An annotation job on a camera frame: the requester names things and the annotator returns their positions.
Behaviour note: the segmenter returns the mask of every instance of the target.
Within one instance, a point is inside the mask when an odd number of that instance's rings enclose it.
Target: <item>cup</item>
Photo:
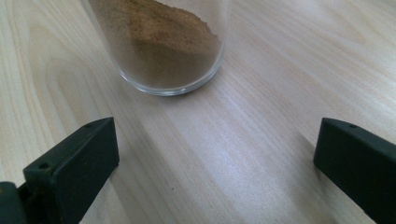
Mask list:
[[[155,95],[192,91],[219,68],[231,0],[80,0],[120,75]]]

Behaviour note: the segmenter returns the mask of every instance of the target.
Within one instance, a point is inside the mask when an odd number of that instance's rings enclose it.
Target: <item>clear glass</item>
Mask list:
[[[219,68],[231,0],[81,0],[120,74],[137,89],[177,95]]]

